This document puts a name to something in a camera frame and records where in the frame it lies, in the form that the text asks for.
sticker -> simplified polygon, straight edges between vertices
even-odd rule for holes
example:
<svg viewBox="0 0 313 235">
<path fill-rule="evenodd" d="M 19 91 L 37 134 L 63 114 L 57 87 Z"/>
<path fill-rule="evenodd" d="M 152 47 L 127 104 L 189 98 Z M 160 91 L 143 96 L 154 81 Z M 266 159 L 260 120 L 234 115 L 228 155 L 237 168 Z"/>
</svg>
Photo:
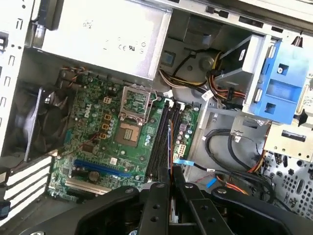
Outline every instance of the sticker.
<svg viewBox="0 0 313 235">
<path fill-rule="evenodd" d="M 211 90 L 208 90 L 206 93 L 204 93 L 203 95 L 201 95 L 202 99 L 204 99 L 204 101 L 208 101 L 210 98 L 212 98 L 214 95 L 212 93 Z"/>
<path fill-rule="evenodd" d="M 240 140 L 241 140 L 241 137 L 240 137 L 240 136 L 235 136 L 234 141 L 235 141 L 236 143 L 239 143 Z"/>
<path fill-rule="evenodd" d="M 245 52 L 246 52 L 246 49 L 243 49 L 240 53 L 240 56 L 239 56 L 239 61 L 243 60 L 244 56 L 245 56 Z"/>
<path fill-rule="evenodd" d="M 116 165 L 116 163 L 117 163 L 117 158 L 111 158 L 110 164 Z"/>
</svg>

white connector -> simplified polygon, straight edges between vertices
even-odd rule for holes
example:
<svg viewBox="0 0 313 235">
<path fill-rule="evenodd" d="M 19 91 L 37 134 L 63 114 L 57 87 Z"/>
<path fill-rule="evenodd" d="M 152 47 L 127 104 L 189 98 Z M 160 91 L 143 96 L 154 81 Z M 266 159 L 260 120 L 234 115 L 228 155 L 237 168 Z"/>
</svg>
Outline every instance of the white connector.
<svg viewBox="0 0 313 235">
<path fill-rule="evenodd" d="M 179 155 L 184 155 L 185 150 L 186 150 L 186 145 L 180 144 L 180 145 L 178 146 L 177 152 L 178 152 Z"/>
</svg>

metal frame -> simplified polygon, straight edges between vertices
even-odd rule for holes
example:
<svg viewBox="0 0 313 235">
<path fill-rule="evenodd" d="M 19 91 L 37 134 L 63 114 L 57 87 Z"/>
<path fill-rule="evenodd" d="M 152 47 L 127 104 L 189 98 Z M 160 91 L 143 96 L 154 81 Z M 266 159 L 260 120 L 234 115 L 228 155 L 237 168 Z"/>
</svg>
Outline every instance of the metal frame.
<svg viewBox="0 0 313 235">
<path fill-rule="evenodd" d="M 24 43 L 28 24 L 32 14 L 34 0 L 7 0 L 11 18 L 7 28 L 8 47 L 3 56 L 0 75 L 0 154 L 2 153 L 4 137 L 10 116 L 15 87 L 20 72 Z"/>
<path fill-rule="evenodd" d="M 137 113 L 134 113 L 134 112 L 130 112 L 130 111 L 128 111 L 128 110 L 126 110 L 124 108 L 124 105 L 125 105 L 125 103 L 127 101 L 127 92 L 128 91 L 146 95 L 146 102 L 145 102 L 145 105 L 144 105 L 145 106 L 145 113 L 144 114 L 137 114 Z M 152 91 L 154 91 L 154 90 L 151 89 L 151 91 L 149 92 L 149 91 L 145 90 L 145 88 L 142 87 L 142 86 L 137 88 L 137 85 L 135 85 L 135 84 L 131 85 L 130 87 L 124 87 L 122 101 L 121 101 L 121 109 L 120 109 L 120 112 L 119 112 L 119 115 L 118 115 L 120 117 L 120 119 L 121 120 L 124 120 L 125 118 L 135 119 L 139 126 L 142 126 L 144 123 L 147 123 L 148 117 L 150 115 L 150 111 L 151 111 L 151 108 L 152 108 L 152 104 L 153 104 L 154 101 L 157 100 L 157 94 L 154 91 L 156 98 L 151 100 L 151 103 L 149 103 Z"/>
</svg>

printed label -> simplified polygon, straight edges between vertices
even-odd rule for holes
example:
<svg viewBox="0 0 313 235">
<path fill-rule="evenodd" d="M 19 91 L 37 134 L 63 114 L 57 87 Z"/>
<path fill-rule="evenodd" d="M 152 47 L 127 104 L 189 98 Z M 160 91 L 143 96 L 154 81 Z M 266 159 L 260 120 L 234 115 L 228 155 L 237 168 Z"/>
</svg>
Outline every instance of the printed label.
<svg viewBox="0 0 313 235">
<path fill-rule="evenodd" d="M 214 95 L 212 93 L 211 90 L 208 90 L 206 93 L 204 93 L 203 95 L 201 95 L 202 99 L 204 99 L 204 101 L 208 101 L 210 98 L 212 98 Z"/>
<path fill-rule="evenodd" d="M 244 56 L 245 56 L 245 52 L 246 52 L 246 49 L 243 49 L 240 53 L 240 56 L 239 56 L 239 61 L 243 60 Z"/>
</svg>

pcie slot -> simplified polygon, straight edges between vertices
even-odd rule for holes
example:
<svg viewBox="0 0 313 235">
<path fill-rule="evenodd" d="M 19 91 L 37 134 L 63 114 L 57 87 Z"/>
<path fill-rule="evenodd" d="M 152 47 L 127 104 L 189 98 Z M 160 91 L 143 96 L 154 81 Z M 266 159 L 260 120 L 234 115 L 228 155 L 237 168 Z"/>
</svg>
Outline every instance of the pcie slot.
<svg viewBox="0 0 313 235">
<path fill-rule="evenodd" d="M 80 189 L 80 190 L 87 191 L 87 192 L 96 193 L 99 195 L 103 195 L 111 191 L 111 189 L 109 188 L 99 186 L 99 185 L 94 185 L 94 184 L 76 180 L 73 178 L 67 178 L 67 180 L 65 181 L 65 186 L 68 186 L 70 188 Z"/>
<path fill-rule="evenodd" d="M 79 159 L 76 159 L 74 161 L 74 165 L 75 166 L 79 166 L 79 167 L 84 167 L 88 170 L 93 170 L 93 171 L 98 171 L 101 173 L 106 173 L 106 174 L 110 174 L 110 175 L 116 175 L 116 176 L 121 176 L 121 177 L 130 177 L 131 174 L 129 173 L 124 173 L 121 172 L 119 170 L 116 169 L 112 169 L 103 165 L 98 165 L 98 164 L 94 164 L 94 163 L 88 163 Z"/>
</svg>

